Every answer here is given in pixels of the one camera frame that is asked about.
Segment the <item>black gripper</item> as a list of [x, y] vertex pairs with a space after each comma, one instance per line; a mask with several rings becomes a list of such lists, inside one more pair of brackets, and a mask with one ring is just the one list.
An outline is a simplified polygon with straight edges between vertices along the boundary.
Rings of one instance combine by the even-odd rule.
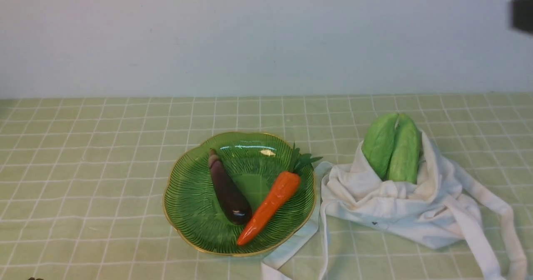
[[533, 0], [510, 1], [510, 27], [522, 33], [533, 33]]

